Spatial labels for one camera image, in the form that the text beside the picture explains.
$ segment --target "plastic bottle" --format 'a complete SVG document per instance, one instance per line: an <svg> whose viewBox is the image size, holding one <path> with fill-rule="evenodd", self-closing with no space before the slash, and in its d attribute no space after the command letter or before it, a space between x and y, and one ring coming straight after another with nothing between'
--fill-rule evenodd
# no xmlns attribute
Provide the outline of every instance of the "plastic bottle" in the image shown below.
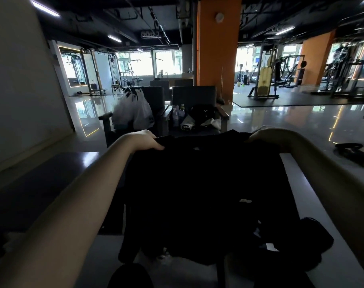
<svg viewBox="0 0 364 288"><path fill-rule="evenodd" d="M179 106L173 106L173 126L179 126Z"/></svg>
<svg viewBox="0 0 364 288"><path fill-rule="evenodd" d="M179 117L185 117L185 106L183 104L181 105L181 109L179 110Z"/></svg>

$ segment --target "ceiling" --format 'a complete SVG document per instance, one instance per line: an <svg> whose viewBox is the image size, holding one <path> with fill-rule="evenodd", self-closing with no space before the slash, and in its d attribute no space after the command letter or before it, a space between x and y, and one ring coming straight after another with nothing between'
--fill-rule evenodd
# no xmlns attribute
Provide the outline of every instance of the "ceiling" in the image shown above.
<svg viewBox="0 0 364 288"><path fill-rule="evenodd" d="M60 14L55 18L37 10L47 39L100 51L178 49L192 41L192 4L197 0L35 1ZM361 1L242 0L238 45L272 43L275 38L284 44L301 43L333 29L337 41L360 41L364 39ZM275 35L290 26L295 28Z"/></svg>

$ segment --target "forearm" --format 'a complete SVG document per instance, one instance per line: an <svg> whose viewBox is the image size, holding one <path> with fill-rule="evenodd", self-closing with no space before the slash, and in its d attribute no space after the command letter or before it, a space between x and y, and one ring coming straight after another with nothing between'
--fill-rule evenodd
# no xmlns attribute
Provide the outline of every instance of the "forearm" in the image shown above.
<svg viewBox="0 0 364 288"><path fill-rule="evenodd" d="M130 155L124 139L78 177L0 266L0 287L72 287Z"/></svg>
<svg viewBox="0 0 364 288"><path fill-rule="evenodd" d="M292 133L290 141L292 156L364 268L364 184L301 135Z"/></svg>

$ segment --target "hand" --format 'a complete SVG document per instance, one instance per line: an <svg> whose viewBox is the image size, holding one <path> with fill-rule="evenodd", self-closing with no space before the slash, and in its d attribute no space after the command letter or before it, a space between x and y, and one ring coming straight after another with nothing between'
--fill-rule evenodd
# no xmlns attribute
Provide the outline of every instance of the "hand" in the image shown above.
<svg viewBox="0 0 364 288"><path fill-rule="evenodd" d="M253 133L246 142L263 140L271 144L279 145L280 152L286 153L291 152L291 146L297 135L299 134L288 129L262 127L260 130Z"/></svg>
<svg viewBox="0 0 364 288"><path fill-rule="evenodd" d="M154 138L156 138L156 136L153 135L150 130L146 129L125 134L120 140L127 144L131 152L148 149L165 149L165 147L157 143Z"/></svg>

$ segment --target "orange pillar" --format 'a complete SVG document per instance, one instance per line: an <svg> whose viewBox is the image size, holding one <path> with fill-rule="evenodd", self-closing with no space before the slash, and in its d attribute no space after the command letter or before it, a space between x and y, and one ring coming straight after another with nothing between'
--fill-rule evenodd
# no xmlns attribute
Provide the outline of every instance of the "orange pillar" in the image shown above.
<svg viewBox="0 0 364 288"><path fill-rule="evenodd" d="M319 86L329 57L335 30L318 35L303 42L301 54L304 54L305 67L302 85Z"/></svg>
<svg viewBox="0 0 364 288"><path fill-rule="evenodd" d="M197 85L216 86L218 97L222 85L226 104L233 101L241 6L242 0L201 0L198 3ZM215 20L218 13L224 15L220 23Z"/></svg>

